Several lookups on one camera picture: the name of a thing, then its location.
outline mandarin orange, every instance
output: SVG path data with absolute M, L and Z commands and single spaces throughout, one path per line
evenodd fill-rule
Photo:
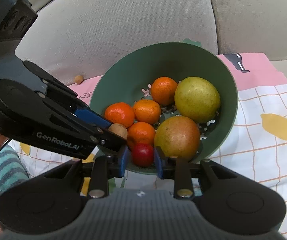
M 159 104 L 153 100 L 141 99 L 133 106 L 134 117 L 138 122 L 154 124 L 161 115 Z
M 169 77 L 157 78 L 150 89 L 152 99 L 162 106 L 172 104 L 177 86 L 176 81 Z
M 104 118 L 112 123 L 120 123 L 128 128 L 133 124 L 134 111 L 132 107 L 126 103 L 115 103 L 107 107 Z
M 152 125 L 146 122 L 134 123 L 128 128 L 127 145 L 130 150 L 132 150 L 137 143 L 153 145 L 155 134 L 156 131 Z

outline yellow lemon pattern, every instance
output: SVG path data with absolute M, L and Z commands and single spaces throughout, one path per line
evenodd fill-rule
M 264 130 L 287 141 L 287 118 L 277 114 L 261 114 L 261 119 Z
M 20 147 L 26 155 L 30 155 L 30 145 L 20 143 Z
M 93 162 L 94 156 L 95 156 L 94 154 L 90 154 L 87 159 L 82 160 L 82 163 L 91 163 L 91 162 Z M 81 193 L 84 194 L 85 196 L 88 193 L 89 183 L 90 183 L 90 178 L 85 178 L 84 183 L 82 185 L 82 189 L 81 189 Z

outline striped sleeve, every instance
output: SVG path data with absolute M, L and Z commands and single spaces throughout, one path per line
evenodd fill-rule
M 28 179 L 18 154 L 10 146 L 5 146 L 0 151 L 0 194 Z

